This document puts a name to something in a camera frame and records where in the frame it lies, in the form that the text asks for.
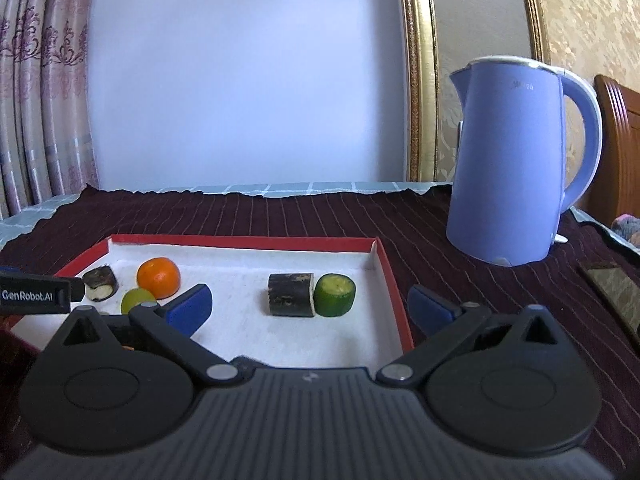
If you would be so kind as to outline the green cucumber piece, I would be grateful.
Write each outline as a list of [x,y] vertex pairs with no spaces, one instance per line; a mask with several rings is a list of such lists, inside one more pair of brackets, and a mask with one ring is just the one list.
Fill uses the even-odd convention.
[[356,284],[349,276],[324,274],[314,288],[314,308],[318,315],[337,318],[352,308],[355,297]]

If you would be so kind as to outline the black sugarcane segment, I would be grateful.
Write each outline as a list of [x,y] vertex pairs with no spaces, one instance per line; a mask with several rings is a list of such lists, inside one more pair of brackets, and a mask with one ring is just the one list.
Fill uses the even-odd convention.
[[268,309],[271,315],[313,318],[314,274],[275,273],[268,278]]

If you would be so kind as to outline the green fruit behind mandarin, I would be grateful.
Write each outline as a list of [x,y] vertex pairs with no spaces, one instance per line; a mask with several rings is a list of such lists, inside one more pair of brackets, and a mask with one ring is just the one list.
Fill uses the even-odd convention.
[[139,304],[156,304],[156,298],[152,292],[149,292],[145,288],[133,288],[129,289],[120,302],[120,312],[123,315],[127,315],[132,308],[137,307]]

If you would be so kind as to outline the orange mandarin far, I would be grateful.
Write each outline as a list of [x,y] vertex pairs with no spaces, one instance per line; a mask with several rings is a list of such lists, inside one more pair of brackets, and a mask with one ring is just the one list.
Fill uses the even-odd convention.
[[174,296],[181,286],[178,266],[166,257],[146,260],[138,267],[137,284],[148,290],[156,299]]

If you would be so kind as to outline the blue electric kettle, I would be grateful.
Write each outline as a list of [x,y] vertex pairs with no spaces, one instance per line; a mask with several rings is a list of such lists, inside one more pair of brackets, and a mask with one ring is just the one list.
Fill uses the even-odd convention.
[[474,58],[450,76],[462,105],[446,235],[496,266],[548,256],[561,214],[588,190],[603,128],[591,84],[530,58]]

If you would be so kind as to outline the pink patterned curtain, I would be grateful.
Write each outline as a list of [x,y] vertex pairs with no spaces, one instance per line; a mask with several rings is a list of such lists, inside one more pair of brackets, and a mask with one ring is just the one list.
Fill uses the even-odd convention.
[[91,0],[1,0],[1,215],[96,185]]

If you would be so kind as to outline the olive patterned cloth strip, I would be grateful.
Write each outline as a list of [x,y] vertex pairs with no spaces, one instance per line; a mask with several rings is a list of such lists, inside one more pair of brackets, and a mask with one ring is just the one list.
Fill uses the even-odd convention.
[[625,327],[639,341],[639,286],[612,262],[579,263],[579,271]]

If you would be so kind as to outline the brown wooden headboard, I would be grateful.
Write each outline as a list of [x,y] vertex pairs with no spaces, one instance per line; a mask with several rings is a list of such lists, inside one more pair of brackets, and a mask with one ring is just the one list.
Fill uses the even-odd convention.
[[603,120],[600,165],[587,211],[609,226],[621,214],[639,215],[640,96],[615,79],[594,77]]

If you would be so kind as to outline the gold picture frame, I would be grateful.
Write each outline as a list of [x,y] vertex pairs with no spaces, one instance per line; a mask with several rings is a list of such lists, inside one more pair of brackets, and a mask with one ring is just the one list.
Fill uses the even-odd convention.
[[[399,0],[406,66],[406,177],[437,177],[438,53],[434,0]],[[532,58],[549,64],[551,54],[542,0],[524,0]]]

